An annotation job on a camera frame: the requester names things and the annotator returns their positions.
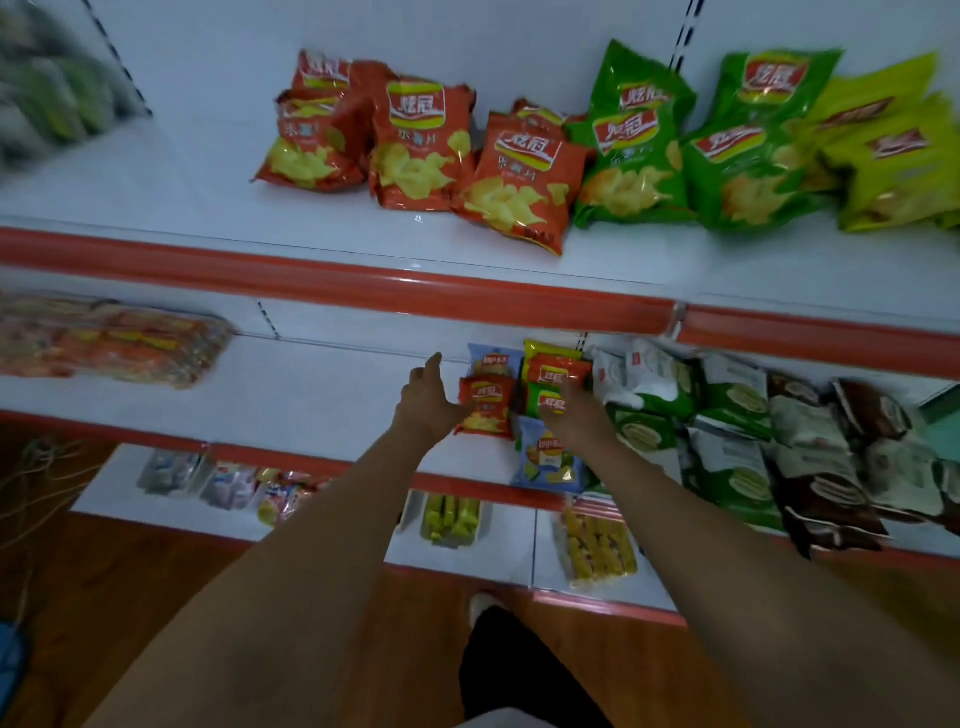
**person's leg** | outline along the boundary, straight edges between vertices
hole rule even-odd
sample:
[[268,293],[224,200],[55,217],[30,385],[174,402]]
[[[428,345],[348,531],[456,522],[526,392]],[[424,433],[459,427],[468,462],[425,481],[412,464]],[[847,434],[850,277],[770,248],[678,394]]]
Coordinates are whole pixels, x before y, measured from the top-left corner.
[[460,664],[460,695],[471,720],[500,708],[517,708],[556,728],[611,723],[583,686],[540,638],[487,595],[470,604],[476,617]]

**green cracker package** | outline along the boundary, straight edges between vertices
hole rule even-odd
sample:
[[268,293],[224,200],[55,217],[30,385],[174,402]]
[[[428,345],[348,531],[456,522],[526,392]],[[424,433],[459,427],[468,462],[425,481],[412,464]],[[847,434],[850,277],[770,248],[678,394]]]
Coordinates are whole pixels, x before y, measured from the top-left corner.
[[697,421],[769,441],[773,430],[766,372],[718,353],[706,354],[701,364],[704,403]]
[[804,158],[779,122],[728,116],[684,139],[690,203],[710,230],[784,225],[819,209],[802,189]]
[[708,123],[744,111],[781,122],[806,116],[842,55],[839,49],[728,54]]
[[770,474],[759,443],[690,430],[699,459],[699,485],[707,500],[750,525],[783,530]]
[[662,63],[610,42],[587,121],[567,127],[571,141],[597,150],[574,207],[575,225],[694,219],[679,137],[696,98]]

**large chip bag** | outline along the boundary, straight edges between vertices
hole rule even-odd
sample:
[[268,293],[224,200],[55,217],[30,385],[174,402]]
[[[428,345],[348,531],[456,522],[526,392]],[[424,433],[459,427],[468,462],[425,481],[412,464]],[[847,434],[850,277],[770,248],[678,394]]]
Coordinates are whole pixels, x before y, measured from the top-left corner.
[[708,124],[744,111],[779,121],[805,116],[842,55],[839,49],[727,55]]
[[939,94],[837,139],[823,155],[852,170],[840,211],[844,231],[892,228],[960,207],[960,135]]
[[349,88],[284,91],[274,142],[255,178],[329,191],[361,183],[370,148],[372,101]]
[[383,207],[450,209],[459,182],[473,173],[470,113],[476,92],[402,78],[378,85],[370,190]]
[[476,174],[453,211],[561,255],[587,156],[587,149],[561,135],[492,115]]
[[782,124],[739,118],[684,139],[690,202],[711,230],[783,225],[820,207],[803,189],[804,158]]
[[680,131],[696,94],[662,63],[612,40],[590,97],[588,119],[570,138],[597,150],[573,221],[614,223],[692,220]]

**cracker package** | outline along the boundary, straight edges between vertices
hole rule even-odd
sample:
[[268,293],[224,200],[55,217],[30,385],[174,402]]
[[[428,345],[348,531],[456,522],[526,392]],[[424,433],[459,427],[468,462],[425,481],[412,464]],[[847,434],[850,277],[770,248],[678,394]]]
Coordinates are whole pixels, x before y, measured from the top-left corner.
[[700,458],[697,480],[708,500],[750,525],[783,530],[759,443],[692,429],[690,445]]
[[772,228],[820,208],[804,190],[804,157],[779,122],[727,116],[686,137],[683,152],[705,228]]
[[586,486],[584,462],[565,449],[541,420],[518,418],[520,468],[514,485],[581,493]]
[[662,63],[612,40],[585,122],[570,138],[597,150],[574,208],[574,223],[694,219],[686,199],[680,126],[696,94]]
[[960,206],[960,133],[940,94],[840,137],[823,156],[852,177],[840,210],[843,231],[892,228]]
[[792,376],[770,374],[767,393],[777,442],[789,448],[850,449],[832,412],[809,384]]
[[383,207],[446,210],[473,175],[470,113],[476,92],[424,79],[381,82],[373,92],[370,190]]
[[464,183],[453,211],[561,255],[587,156],[562,134],[492,115],[476,174]]
[[839,49],[728,54],[708,123],[744,112],[779,121],[806,116],[842,55]]
[[328,192],[364,181],[373,103],[347,87],[284,91],[274,142],[255,178]]
[[769,440],[772,431],[766,373],[718,353],[705,354],[701,363],[705,391],[698,422]]

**hand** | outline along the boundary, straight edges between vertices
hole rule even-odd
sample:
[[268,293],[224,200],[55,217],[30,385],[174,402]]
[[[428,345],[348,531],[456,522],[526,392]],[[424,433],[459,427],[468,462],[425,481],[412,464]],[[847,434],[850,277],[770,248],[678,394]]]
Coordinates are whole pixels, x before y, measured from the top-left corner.
[[391,429],[410,436],[427,449],[433,448],[472,411],[471,407],[446,400],[440,379],[439,352],[410,372],[410,383],[400,393]]
[[540,418],[565,448],[587,459],[598,447],[617,442],[613,423],[600,400],[569,379],[560,383],[560,394],[566,402],[565,412],[558,415],[552,407],[541,407]]

